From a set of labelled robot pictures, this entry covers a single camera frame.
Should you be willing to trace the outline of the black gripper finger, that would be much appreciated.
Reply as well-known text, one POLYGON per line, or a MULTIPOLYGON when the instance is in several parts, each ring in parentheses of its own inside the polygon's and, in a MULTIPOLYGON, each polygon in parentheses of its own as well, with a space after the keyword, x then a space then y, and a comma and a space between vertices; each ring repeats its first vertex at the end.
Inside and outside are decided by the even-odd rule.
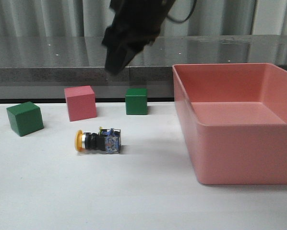
POLYGON ((140 52, 129 46, 108 47, 105 70, 112 75, 119 74, 140 52))

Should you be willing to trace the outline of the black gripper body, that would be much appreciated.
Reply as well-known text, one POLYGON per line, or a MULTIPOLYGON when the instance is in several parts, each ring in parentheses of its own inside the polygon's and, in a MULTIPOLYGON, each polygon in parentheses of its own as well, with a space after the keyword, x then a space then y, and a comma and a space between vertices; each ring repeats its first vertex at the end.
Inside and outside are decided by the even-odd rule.
POLYGON ((114 19, 102 44, 111 51, 120 48, 140 52, 160 34, 161 25, 175 2, 173 0, 112 0, 114 19))

